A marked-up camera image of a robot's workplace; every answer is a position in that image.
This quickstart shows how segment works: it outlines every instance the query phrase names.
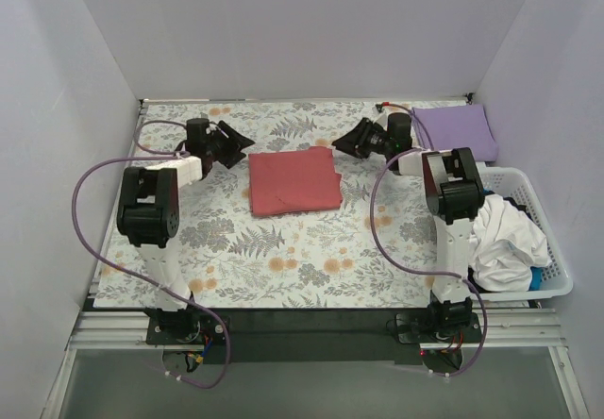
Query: floral tablecloth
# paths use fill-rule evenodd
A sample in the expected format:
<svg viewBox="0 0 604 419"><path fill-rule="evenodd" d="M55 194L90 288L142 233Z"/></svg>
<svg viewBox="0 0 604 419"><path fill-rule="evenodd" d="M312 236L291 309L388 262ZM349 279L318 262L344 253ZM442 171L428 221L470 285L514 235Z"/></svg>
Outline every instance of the floral tablecloth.
<svg viewBox="0 0 604 419"><path fill-rule="evenodd" d="M418 102L416 107L463 102ZM145 120L184 123L207 114L256 141L247 153L329 146L362 117L371 102L151 105ZM173 149L177 126L146 126L142 143ZM182 273L195 301L213 308L424 307L429 277L408 275L377 251L369 229L369 195L384 157L354 159L334 152L344 201L338 210L253 218L247 159L231 170L214 164L203 181L180 190L176 236ZM436 260L435 228L420 178L388 175L377 195L376 224L385 247L407 266L429 270ZM136 249L114 228L110 260L144 272ZM153 306L155 289L100 267L96 307Z"/></svg>

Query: plastic basket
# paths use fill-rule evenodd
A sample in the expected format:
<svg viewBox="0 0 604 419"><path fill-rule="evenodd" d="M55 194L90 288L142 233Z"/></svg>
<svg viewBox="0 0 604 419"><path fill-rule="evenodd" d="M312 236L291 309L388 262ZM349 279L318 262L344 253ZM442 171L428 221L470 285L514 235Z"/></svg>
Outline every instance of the plastic basket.
<svg viewBox="0 0 604 419"><path fill-rule="evenodd" d="M552 263L541 270L541 290L536 292L484 293L481 296L489 301L525 301L562 296L573 288L573 280L564 267L558 242L545 217L544 209L537 194L530 185L529 178L518 169L511 167L484 167L479 170L482 186L486 190L504 197L513 197L521 205L526 205L533 222L547 236L548 253Z"/></svg>

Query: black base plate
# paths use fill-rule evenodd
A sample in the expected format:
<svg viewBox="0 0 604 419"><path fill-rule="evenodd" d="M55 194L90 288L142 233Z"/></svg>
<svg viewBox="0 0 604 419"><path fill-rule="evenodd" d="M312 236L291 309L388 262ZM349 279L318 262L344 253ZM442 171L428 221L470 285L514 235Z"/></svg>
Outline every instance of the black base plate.
<svg viewBox="0 0 604 419"><path fill-rule="evenodd" d="M230 327L230 319L227 316L221 316L227 327ZM220 329L218 322L208 315L199 314L199 325L202 329L206 330L206 334L209 334L212 338L212 345L224 345L225 334ZM205 343L203 333L194 333L190 338L187 339L176 339L168 332L161 331L159 329L158 321L155 318L149 318L149 327L147 328L146 343L149 345L203 345Z"/></svg>
<svg viewBox="0 0 604 419"><path fill-rule="evenodd" d="M396 326L398 328L398 341L402 344L428 344L434 342L433 332L421 332L421 324L428 319L426 309L402 310L396 315ZM482 338L478 316L473 313L470 325L459 329L463 333L463 341L469 344L477 344Z"/></svg>
<svg viewBox="0 0 604 419"><path fill-rule="evenodd" d="M401 345L393 334L392 325L401 311L214 310L228 322L231 362L393 360L396 364L419 365L419 346ZM156 326L157 322L150 319L148 344L180 348L203 344L179 342L165 332L156 332ZM222 364L224 359L225 347L213 344L204 364Z"/></svg>

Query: glass panel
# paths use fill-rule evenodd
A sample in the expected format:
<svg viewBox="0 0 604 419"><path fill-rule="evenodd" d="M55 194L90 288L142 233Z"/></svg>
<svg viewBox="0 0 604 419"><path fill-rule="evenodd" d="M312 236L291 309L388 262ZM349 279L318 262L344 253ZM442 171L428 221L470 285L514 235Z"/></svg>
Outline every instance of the glass panel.
<svg viewBox="0 0 604 419"><path fill-rule="evenodd" d="M570 417L546 348L486 348L470 371L448 383L387 361L238 363L211 391L150 368L161 367L160 355L78 351L61 417ZM184 372L183 356L171 362ZM202 366L193 377L209 380L219 370Z"/></svg>

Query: white enclosure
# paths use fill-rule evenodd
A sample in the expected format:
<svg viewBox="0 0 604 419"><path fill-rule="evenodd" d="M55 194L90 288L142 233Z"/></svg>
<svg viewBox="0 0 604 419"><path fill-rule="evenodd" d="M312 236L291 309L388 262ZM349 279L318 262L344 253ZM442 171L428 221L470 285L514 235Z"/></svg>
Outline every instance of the white enclosure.
<svg viewBox="0 0 604 419"><path fill-rule="evenodd" d="M84 0L139 98L475 91L525 0Z"/></svg>
<svg viewBox="0 0 604 419"><path fill-rule="evenodd" d="M92 276L72 189L130 146L137 99L477 92L575 281L553 301L604 417L599 224L604 0L0 0L0 416L38 417ZM100 246L120 168L87 184Z"/></svg>

